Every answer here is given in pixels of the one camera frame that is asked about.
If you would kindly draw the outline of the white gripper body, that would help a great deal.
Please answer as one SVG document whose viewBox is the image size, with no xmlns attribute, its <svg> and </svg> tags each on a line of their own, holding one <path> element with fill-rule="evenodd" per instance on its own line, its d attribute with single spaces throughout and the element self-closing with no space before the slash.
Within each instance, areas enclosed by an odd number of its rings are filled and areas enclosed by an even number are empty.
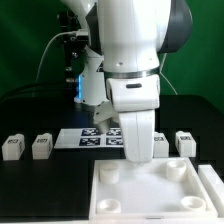
<svg viewBox="0 0 224 224">
<path fill-rule="evenodd" d="M 160 80 L 157 74 L 107 80 L 107 95 L 118 113 L 125 156 L 130 162 L 147 163 L 152 160 L 159 94 Z"/>
</svg>

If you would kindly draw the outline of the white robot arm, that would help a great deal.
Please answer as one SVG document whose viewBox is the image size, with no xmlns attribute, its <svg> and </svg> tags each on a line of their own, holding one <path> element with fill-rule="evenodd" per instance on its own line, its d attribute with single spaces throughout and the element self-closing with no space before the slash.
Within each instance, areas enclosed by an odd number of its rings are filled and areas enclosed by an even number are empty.
<svg viewBox="0 0 224 224">
<path fill-rule="evenodd" d="M 186 0 L 61 0 L 88 44 L 79 103 L 94 110 L 106 132 L 119 123 L 126 158 L 153 157 L 155 110 L 160 106 L 160 53 L 179 50 L 192 32 Z"/>
</svg>

